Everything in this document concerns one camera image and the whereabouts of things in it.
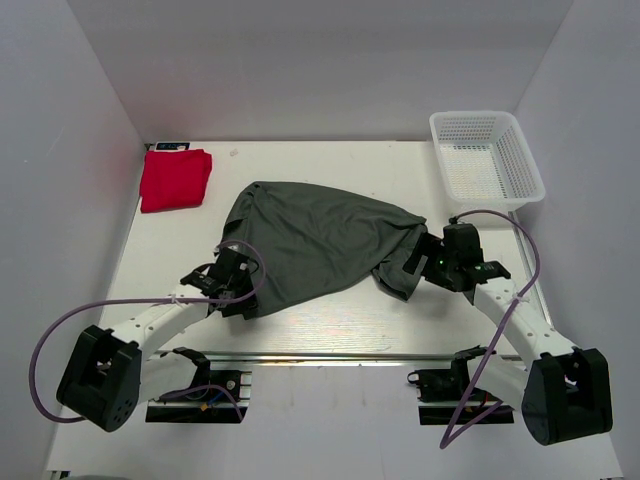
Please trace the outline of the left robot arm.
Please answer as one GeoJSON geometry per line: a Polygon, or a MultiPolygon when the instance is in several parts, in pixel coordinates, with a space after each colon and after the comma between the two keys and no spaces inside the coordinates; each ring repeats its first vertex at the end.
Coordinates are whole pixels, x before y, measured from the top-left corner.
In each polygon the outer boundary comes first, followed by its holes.
{"type": "Polygon", "coordinates": [[[109,328],[84,329],[58,386],[58,402],[113,432],[146,401],[202,398],[211,388],[210,360],[187,347],[162,347],[216,311],[255,312],[265,280],[255,248],[222,243],[214,262],[194,268],[167,295],[144,300],[142,313],[109,328]]]}

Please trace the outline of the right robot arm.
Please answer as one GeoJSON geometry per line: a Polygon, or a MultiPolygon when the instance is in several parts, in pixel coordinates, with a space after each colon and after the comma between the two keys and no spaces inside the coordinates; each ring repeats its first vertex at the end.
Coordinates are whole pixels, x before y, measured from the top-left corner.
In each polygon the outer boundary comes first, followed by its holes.
{"type": "Polygon", "coordinates": [[[407,376],[419,400],[439,407],[456,402],[467,423],[521,413],[541,445],[609,432],[613,413],[608,362],[597,349],[582,349],[557,332],[526,300],[510,273],[484,258],[477,229],[450,224],[442,237],[420,236],[403,266],[427,282],[461,293],[497,327],[521,359],[502,359],[496,342],[457,352],[447,369],[407,376]]]}

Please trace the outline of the grey t-shirt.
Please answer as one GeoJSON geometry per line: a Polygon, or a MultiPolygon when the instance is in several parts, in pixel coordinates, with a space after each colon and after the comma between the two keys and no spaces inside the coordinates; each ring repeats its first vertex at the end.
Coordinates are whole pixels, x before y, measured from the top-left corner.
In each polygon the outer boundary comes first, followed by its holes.
{"type": "Polygon", "coordinates": [[[267,316],[348,289],[373,276],[408,300],[419,277],[404,271],[424,217],[352,192],[296,182],[260,182],[237,197],[222,230],[262,256],[256,314],[267,316]]]}

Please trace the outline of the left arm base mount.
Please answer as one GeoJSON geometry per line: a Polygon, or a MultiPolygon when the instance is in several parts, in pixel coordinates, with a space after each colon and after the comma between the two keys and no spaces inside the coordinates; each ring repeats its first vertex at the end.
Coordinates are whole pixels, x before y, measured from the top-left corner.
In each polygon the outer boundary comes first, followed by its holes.
{"type": "Polygon", "coordinates": [[[166,424],[240,424],[247,414],[252,372],[179,347],[151,360],[140,397],[145,421],[166,424]]]}

